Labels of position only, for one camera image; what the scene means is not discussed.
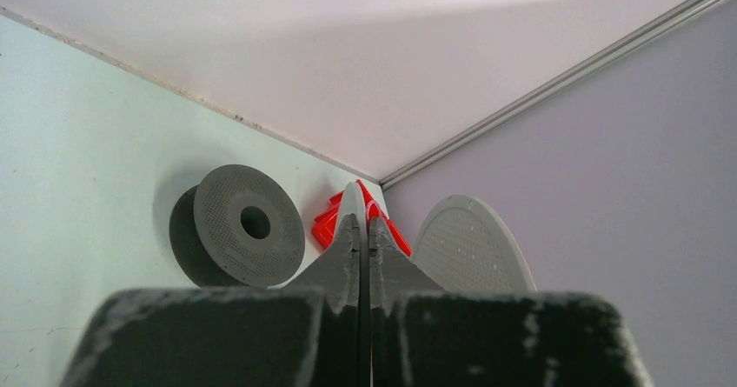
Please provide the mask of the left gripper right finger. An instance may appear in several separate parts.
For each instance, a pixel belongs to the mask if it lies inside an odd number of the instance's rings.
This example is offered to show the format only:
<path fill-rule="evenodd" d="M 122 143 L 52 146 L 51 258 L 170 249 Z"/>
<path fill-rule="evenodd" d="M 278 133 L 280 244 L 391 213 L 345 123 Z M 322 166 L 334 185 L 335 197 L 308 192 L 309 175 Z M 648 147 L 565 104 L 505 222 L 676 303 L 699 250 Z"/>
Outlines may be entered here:
<path fill-rule="evenodd" d="M 620 312 L 588 293 L 444 291 L 368 225 L 376 386 L 649 386 Z"/>

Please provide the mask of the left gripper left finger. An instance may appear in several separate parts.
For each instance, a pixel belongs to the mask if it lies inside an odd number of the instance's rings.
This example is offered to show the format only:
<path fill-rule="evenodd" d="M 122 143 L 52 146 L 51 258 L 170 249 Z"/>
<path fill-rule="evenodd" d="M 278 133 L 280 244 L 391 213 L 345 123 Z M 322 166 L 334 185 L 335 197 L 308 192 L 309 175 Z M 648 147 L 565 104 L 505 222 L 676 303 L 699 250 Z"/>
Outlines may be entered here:
<path fill-rule="evenodd" d="M 123 290 L 97 309 L 63 386 L 357 386 L 360 227 L 281 289 Z"/>

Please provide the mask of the white translucent spool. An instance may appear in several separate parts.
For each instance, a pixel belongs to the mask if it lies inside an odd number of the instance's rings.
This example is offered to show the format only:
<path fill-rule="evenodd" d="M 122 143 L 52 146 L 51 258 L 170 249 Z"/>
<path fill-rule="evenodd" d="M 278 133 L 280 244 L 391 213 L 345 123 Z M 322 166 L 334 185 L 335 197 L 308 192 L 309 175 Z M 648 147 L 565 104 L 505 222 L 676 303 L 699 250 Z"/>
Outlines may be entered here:
<path fill-rule="evenodd" d="M 408 254 L 398 237 L 379 259 L 379 280 L 388 294 L 403 291 L 534 292 L 534 279 L 507 225 L 483 201 L 443 198 L 422 223 Z"/>

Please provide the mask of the dark grey spool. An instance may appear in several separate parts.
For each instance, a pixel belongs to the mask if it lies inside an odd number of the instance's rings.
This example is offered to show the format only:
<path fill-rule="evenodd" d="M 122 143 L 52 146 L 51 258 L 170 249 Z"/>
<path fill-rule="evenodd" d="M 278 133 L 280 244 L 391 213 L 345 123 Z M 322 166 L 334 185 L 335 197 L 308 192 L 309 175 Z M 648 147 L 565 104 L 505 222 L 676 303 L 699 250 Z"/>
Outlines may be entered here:
<path fill-rule="evenodd" d="M 306 238 L 298 209 L 267 174 L 220 166 L 176 201 L 169 245 L 199 287 L 284 284 L 299 270 Z"/>

